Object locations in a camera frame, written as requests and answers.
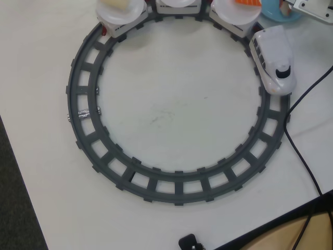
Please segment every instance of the table surface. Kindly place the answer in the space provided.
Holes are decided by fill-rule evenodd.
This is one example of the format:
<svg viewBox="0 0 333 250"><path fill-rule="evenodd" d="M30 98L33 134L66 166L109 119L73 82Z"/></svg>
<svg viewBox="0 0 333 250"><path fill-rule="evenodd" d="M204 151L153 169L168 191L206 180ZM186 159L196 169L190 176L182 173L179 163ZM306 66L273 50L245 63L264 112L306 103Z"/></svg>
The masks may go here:
<svg viewBox="0 0 333 250"><path fill-rule="evenodd" d="M97 174L76 146L65 94L72 59L97 24L94 5L0 2L0 115L49 249L178 249L189 233L214 249L317 196L286 137L262 174L211 203L147 203ZM294 103L332 65L333 27L301 18L285 28L298 78ZM169 18L146 25L105 63L102 120L129 155L149 166L209 166L232 153L255 122L259 84L252 67L241 45L210 23ZM333 189L332 82L333 74L289 124L323 192ZM146 184L143 177L135 181ZM187 188L193 192L197 183Z"/></svg>

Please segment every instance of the orange cargo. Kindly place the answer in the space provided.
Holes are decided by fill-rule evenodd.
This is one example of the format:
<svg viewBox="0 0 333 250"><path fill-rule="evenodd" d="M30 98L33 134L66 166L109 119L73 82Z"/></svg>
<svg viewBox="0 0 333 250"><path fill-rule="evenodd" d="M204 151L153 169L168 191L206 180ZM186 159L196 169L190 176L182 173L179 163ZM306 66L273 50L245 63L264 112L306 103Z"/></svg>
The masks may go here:
<svg viewBox="0 0 333 250"><path fill-rule="evenodd" d="M261 6L259 0L236 0L239 4L253 5L253 6Z"/></svg>

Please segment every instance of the gray carpet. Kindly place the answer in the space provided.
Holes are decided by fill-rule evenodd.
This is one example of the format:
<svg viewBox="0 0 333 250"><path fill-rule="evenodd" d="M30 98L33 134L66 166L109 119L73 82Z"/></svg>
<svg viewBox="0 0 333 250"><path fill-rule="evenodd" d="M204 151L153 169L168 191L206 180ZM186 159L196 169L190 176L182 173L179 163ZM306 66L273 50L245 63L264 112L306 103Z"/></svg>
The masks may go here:
<svg viewBox="0 0 333 250"><path fill-rule="evenodd" d="M0 117L0 249L48 249Z"/></svg>

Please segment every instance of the toy train track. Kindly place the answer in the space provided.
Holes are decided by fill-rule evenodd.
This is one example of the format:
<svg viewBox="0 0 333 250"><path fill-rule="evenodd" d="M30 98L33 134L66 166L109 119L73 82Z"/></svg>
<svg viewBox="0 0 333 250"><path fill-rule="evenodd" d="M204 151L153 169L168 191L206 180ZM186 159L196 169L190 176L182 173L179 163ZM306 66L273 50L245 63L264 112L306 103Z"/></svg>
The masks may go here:
<svg viewBox="0 0 333 250"><path fill-rule="evenodd" d="M162 15L156 13L156 7L154 7L154 5L152 5L152 9L153 11L149 13L148 18L140 23L136 27L137 29L142 28L145 23L150 21L162 21L165 17L181 19L184 16L193 17L196 21L209 21L212 22L216 28L223 29L222 26L209 18L204 11L201 11L196 15ZM271 96L265 91L259 76L258 81L260 81L259 95L261 96L261 105L257 112L257 122L255 126L250 129L248 139L243 144L240 144L230 157L218 161L215 166L200 168L193 172L165 172L158 168L146 167L139 159L130 158L124 154L122 148L111 140L107 128L102 124L100 119L101 110L97 107L96 98L98 94L98 77L103 73L103 63L112 55L113 47L117 43L126 39L126 34L118 38L111 37L105 44L103 44L98 41L102 34L102 29L102 24L98 24L84 39L81 48L72 62L69 84L66 89L69 109L68 119L72 124L77 138L76 143L79 149L82 149L87 155L93 164L93 168L97 172L102 173L110 181L115 183L118 189L129 191L142 197L145 201L159 201L174 203L175 205L183 205L184 203L199 201L210 202L220 195L231 191L237 191L254 175L261 173L265 169L265 164L281 145L280 141L284 134L283 120L290 106L290 96L280 97L280 111L270 110ZM244 46L245 53L248 57L251 57L249 51L249 39L241 39L232 33L230 35L236 42L240 42ZM95 62L90 64L85 60L92 49L97 49L99 54ZM79 77L82 70L90 73L88 86L79 86ZM78 95L87 95L89 109L83 114L85 115L84 118L91 119L95 128L95 132L89 135L85 135L83 132L81 124L82 110L78 110ZM277 121L277 127L273 136L263 132L268 118ZM96 155L91 147L92 143L98 140L101 140L108 150L108 152L101 158ZM250 150L258 140L267 143L267 147L265 151L256 158L250 153ZM114 159L119 160L127 167L122 176L118 175L108 167L108 164ZM236 176L232 170L232 166L236 165L242 159L245 159L250 164L250 167L241 175ZM131 182L136 173L149 178L147 188L143 188ZM212 188L209 177L219 173L224 173L228 178L228 182ZM201 182L202 191L189 194L184 193L184 183L197 180ZM159 181L173 182L175 186L174 193L161 193L156 191Z"/></svg>

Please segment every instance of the black cable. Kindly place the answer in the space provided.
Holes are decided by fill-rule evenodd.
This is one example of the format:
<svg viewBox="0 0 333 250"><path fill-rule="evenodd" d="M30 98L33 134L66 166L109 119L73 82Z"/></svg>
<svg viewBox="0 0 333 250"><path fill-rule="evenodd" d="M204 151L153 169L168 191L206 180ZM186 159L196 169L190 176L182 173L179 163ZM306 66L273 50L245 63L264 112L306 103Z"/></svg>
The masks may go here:
<svg viewBox="0 0 333 250"><path fill-rule="evenodd" d="M295 146L295 143L292 141L292 139L291 139L291 137L290 137L290 135L288 133L288 130L287 130L287 120L288 120L288 117L290 116L291 112L297 107L297 105L299 105L299 103L304 99L304 97L306 97L307 94L309 94L309 92L311 90L313 90L313 88L316 87L321 81L323 81L332 71L333 71L333 66L322 77L320 77L318 79L318 81L316 81L314 84L312 84L310 86L310 88L307 89L307 91L304 92L304 94L295 102L295 104L287 112L287 115L285 117L284 124L283 124L284 125L285 134L286 134L286 136L287 136L287 138L288 138L291 146L293 147L293 149L295 150L295 152L297 153L297 155L299 156L299 158L303 162L303 164L304 164L306 170L308 171L308 173L309 173L309 175L310 175L310 177L311 177L314 185L316 186L317 191L318 191L318 193L319 193L320 196L323 196L323 193L322 193L322 191L321 191L321 189L320 189L320 187L318 185L318 182L317 182L316 178L314 177L311 169L309 168L309 166L305 162L303 156L298 151L297 147ZM333 247L333 216L332 216L332 213L331 213L331 211L329 209L327 210L327 212L328 212L329 220L331 222L331 227L332 227L332 247ZM308 218L307 218L307 220L306 220L306 222L305 222L305 224L304 224L304 226L302 228L302 231L301 231L300 235L298 236L298 238L297 238L297 240L296 240L296 242L295 242L295 244L294 244L294 246L292 248L293 250L295 250L297 248L297 245L300 242L300 240L301 240L301 238L303 236L303 233L305 232L305 230L306 230L306 228L307 228L307 226L308 226L308 224L310 222L312 214L313 214L313 212L309 214L309 216L308 216Z"/></svg>
<svg viewBox="0 0 333 250"><path fill-rule="evenodd" d="M302 228L302 231L300 232L300 235L298 235L298 238L297 238L297 240L296 240L294 246L292 247L292 250L296 250L296 248L297 248L297 246L298 246L298 243L300 243L301 238L302 238L302 236L303 236L303 234L304 234L304 232L305 232L305 230L306 230L306 227L308 226L308 224L309 224L309 222L310 222L310 220L311 220L311 217L312 217L312 215L313 215L313 213L314 213L314 210L315 210L315 208L316 208L316 205L317 205L317 204L315 204L315 205L312 207L312 209L311 209L311 211L310 211L310 213L309 213L309 215L308 215L308 218L306 219L306 222L305 222L305 224L304 224L304 226L303 226L303 228Z"/></svg>

